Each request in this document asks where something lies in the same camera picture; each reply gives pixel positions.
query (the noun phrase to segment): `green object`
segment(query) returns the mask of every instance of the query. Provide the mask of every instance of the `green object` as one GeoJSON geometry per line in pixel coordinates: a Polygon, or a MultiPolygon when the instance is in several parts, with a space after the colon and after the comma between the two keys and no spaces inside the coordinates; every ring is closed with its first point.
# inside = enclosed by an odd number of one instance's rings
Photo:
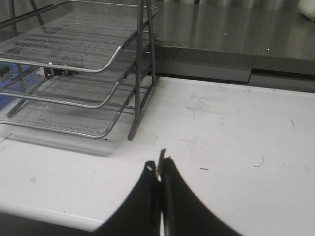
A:
{"type": "Polygon", "coordinates": [[[5,81],[11,76],[11,69],[6,64],[0,64],[0,81],[5,81]]]}

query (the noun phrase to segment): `desk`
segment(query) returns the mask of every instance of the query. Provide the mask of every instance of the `desk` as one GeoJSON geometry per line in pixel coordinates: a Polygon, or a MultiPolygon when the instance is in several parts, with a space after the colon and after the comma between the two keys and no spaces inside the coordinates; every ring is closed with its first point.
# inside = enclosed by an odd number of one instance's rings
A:
{"type": "Polygon", "coordinates": [[[92,231],[167,148],[241,234],[312,236],[314,107],[311,93],[161,78],[133,141],[128,114],[107,140],[2,125],[0,211],[92,231]]]}

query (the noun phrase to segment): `tray frame leg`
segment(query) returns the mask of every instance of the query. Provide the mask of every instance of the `tray frame leg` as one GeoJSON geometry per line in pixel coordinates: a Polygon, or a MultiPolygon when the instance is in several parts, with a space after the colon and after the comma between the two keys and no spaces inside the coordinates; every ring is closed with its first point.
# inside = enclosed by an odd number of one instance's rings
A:
{"type": "Polygon", "coordinates": [[[143,115],[143,108],[148,100],[149,94],[157,82],[155,70],[155,53],[154,53],[154,35],[153,35],[153,20],[151,0],[146,0],[147,15],[148,15],[148,28],[150,40],[150,53],[151,53],[151,74],[152,82],[147,89],[142,101],[140,101],[140,84],[141,84],[141,57],[142,57],[142,28],[143,28],[143,9],[144,0],[139,0],[138,4],[138,19],[137,19],[137,49],[136,49],[136,83],[135,83],[135,114],[132,127],[130,129],[128,140],[132,140],[138,129],[141,117],[143,115]]]}

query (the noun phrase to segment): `shelf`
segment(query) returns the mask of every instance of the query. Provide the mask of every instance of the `shelf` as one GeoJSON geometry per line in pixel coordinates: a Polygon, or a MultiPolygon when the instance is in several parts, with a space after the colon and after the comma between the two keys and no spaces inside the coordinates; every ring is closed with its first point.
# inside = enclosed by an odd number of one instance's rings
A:
{"type": "MultiPolygon", "coordinates": [[[[0,25],[0,61],[98,73],[136,36],[137,6],[65,1],[0,25]]],[[[153,16],[158,9],[152,7],[153,16]]],[[[143,14],[143,27],[148,23],[143,14]]]]}
{"type": "Polygon", "coordinates": [[[87,109],[6,97],[0,123],[100,138],[107,135],[132,96],[132,87],[120,86],[111,105],[87,109]]]}
{"type": "MultiPolygon", "coordinates": [[[[148,50],[147,40],[143,53],[148,50]]],[[[150,58],[144,56],[142,70],[150,58]]],[[[135,51],[123,50],[108,70],[102,73],[74,73],[55,75],[47,79],[42,68],[29,69],[29,75],[20,74],[9,83],[0,83],[0,95],[25,98],[71,106],[97,108],[107,103],[120,82],[133,70],[135,51]]]]}

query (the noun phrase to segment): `black object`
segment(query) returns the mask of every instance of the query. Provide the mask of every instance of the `black object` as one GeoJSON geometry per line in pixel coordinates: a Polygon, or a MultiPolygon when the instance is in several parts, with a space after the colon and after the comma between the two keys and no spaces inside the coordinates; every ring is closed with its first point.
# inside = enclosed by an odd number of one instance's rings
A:
{"type": "Polygon", "coordinates": [[[153,161],[145,163],[132,192],[93,236],[159,236],[160,183],[155,169],[153,161]]]}
{"type": "Polygon", "coordinates": [[[161,177],[165,236],[241,236],[200,202],[171,158],[164,159],[161,177]]]}
{"type": "Polygon", "coordinates": [[[164,153],[157,170],[145,163],[127,199],[91,236],[158,236],[161,213],[165,236],[241,236],[199,201],[164,153]]]}

